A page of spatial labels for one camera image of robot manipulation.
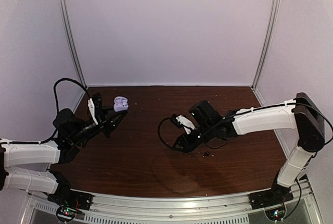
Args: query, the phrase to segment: ventilation grille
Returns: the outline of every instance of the ventilation grille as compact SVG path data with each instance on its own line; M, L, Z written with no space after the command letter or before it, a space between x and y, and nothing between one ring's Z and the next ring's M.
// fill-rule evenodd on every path
M50 214L55 214L57 211L57 207L50 206L48 204L42 203L42 202L36 202L35 209L48 212Z
M114 220L111 218L103 218L103 217L94 217L94 216L85 216L84 218L85 223L93 223L93 224L155 224L158 223L157 221L152 222L133 222L133 221L120 221ZM184 223L184 224L249 224L249 217L248 215L242 215L237 217L229 217L223 218L217 221L202 221L202 222L177 222L177 223Z

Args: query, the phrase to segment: vertical metal post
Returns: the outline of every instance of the vertical metal post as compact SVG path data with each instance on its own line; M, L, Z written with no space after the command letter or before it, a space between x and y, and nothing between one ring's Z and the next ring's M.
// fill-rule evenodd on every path
M266 58L267 58L267 54L268 54L268 50L271 44L271 40L272 40L272 36L273 36L273 30L274 30L274 25L276 22L276 17L277 17L277 13L279 10L279 6L280 6L280 0L273 0L272 1L272 8L271 8L271 14L270 14L270 19L268 21L268 26L267 26L267 32L266 32L266 37L265 37L265 41L264 41L264 45L261 51L261 56L260 56L260 60L259 60L259 64L257 67L257 71L255 73L255 77L254 77L254 81L252 84L252 89L255 90L258 86L259 83L259 79L262 73L262 69L264 67Z
M78 75L80 83L87 87L84 77L83 77L83 72L82 68L78 59L78 54L76 52L75 44L74 44L74 39L73 39L73 34L69 22L69 16L68 16L68 11L67 11L67 6L66 6L66 0L59 0L60 3L60 9L61 9L61 15L62 15L62 20L63 24L65 26L65 33L66 33L66 38L69 46L69 50L73 59L74 67L76 70L76 73Z

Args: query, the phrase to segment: dark wood tabletop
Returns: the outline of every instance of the dark wood tabletop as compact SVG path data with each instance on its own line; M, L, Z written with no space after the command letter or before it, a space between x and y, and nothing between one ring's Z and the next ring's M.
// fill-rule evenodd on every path
M218 150L201 145L189 154L175 152L158 139L162 118L189 116L188 110L208 100L223 115L227 110L259 107L247 87L147 86L90 88L100 92L104 105L118 95L129 99L129 113L106 139L90 140L76 159L53 170L71 182L73 189L123 196L188 197L221 195L269 188L285 156L273 131L250 133L229 139ZM76 116L87 118L84 97ZM184 130L166 122L161 132L172 144ZM211 146L223 144L212 140ZM203 157L209 151L210 156Z

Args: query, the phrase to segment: white backdrop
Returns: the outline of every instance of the white backdrop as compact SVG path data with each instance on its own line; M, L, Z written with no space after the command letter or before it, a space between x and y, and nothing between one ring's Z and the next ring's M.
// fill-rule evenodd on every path
M272 0L67 0L88 85L250 85Z
M279 103L306 92L333 122L333 0L281 0L268 58L259 82L266 103ZM283 131L287 152L296 131ZM327 138L331 130L326 128ZM333 143L312 160L310 183L324 223L332 223Z
M53 84L76 79L58 0L0 0L0 137L44 140L56 116ZM73 108L80 88L60 84L60 108ZM18 223L25 191L0 192L0 223Z

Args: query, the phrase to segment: lavender plastic object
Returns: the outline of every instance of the lavender plastic object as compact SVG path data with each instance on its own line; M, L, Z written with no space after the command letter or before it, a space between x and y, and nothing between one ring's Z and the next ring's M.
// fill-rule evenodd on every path
M115 112L119 112L119 111L124 111L124 110L128 110L129 105L128 105L128 99L126 97L123 96L117 96L114 99L114 106L113 106L113 110Z

